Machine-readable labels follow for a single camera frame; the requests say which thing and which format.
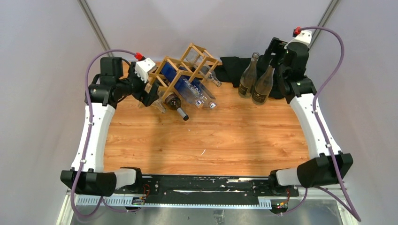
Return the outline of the clear bottle pale label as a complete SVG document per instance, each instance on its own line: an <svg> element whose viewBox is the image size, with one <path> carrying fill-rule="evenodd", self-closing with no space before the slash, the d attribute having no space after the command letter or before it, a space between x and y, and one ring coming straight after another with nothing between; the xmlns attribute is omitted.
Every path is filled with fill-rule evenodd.
<svg viewBox="0 0 398 225"><path fill-rule="evenodd" d="M273 87L273 74L273 67L268 66L265 73L257 80L252 92L252 102L254 104L263 105L266 102Z"/></svg>

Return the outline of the clear bottle black gold label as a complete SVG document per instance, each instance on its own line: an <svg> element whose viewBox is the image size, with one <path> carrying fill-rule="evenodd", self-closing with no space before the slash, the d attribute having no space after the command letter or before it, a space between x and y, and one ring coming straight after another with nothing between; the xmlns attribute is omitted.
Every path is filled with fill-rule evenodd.
<svg viewBox="0 0 398 225"><path fill-rule="evenodd" d="M238 94L242 98L249 98L252 94L252 89L257 81L257 62L260 57L258 52L252 54L248 67L243 72L238 87Z"/></svg>

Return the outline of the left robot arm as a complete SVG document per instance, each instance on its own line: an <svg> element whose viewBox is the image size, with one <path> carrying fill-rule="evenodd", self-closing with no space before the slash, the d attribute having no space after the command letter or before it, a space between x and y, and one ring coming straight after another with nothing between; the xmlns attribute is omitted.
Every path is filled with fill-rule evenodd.
<svg viewBox="0 0 398 225"><path fill-rule="evenodd" d="M156 70L150 58L138 56L129 65L127 77L123 77L122 57L102 57L100 73L88 84L85 97L85 124L76 157L69 170L61 172L61 182L74 194L111 196L117 189L126 188L140 193L145 185L137 167L121 167L104 170L104 151L110 122L118 104L127 96L133 96L144 106L158 99L157 87L145 90L149 74Z"/></svg>

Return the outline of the wooden wine rack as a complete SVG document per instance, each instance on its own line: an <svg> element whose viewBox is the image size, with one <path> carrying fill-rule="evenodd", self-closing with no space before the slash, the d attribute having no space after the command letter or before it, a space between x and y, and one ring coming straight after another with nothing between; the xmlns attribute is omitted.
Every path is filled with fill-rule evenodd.
<svg viewBox="0 0 398 225"><path fill-rule="evenodd" d="M185 60L185 57L191 49L194 49L200 54L200 56L203 57L203 61L194 71L191 70L192 65ZM159 84L158 94L162 100L163 105L165 105L164 101L166 96L171 92L174 92L180 99L184 100L183 97L174 88L175 83L181 75L189 76L190 82L194 78L198 78L203 85L205 85L205 82L211 82L207 81L203 76L199 74L200 68L205 63L211 67L212 71L214 71L216 66L221 65L221 62L216 59L212 54L210 54L206 48L200 47L194 43L190 43L180 59L174 59L166 56L161 64L156 64L157 68L149 74L148 82L146 84L149 84L150 87L152 87L154 83Z"/></svg>

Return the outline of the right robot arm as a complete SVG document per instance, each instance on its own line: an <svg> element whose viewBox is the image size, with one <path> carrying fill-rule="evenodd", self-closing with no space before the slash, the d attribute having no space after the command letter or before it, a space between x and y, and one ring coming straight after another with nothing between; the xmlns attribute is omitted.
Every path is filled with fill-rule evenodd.
<svg viewBox="0 0 398 225"><path fill-rule="evenodd" d="M273 68L274 88L295 112L310 156L297 167L270 173L268 189L276 196L291 186L312 188L338 184L353 165L351 154L342 152L317 105L317 90L305 75L308 58L307 44L288 43L276 37L264 53L264 62Z"/></svg>

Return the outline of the small clear bottle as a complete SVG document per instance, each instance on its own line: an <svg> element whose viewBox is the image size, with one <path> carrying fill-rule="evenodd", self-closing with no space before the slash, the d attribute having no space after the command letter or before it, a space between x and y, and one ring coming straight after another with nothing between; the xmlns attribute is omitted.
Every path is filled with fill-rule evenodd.
<svg viewBox="0 0 398 225"><path fill-rule="evenodd" d="M150 106L154 106L155 108L157 108L161 113L166 113L166 107L163 105L162 100L159 96L159 98L152 103Z"/></svg>

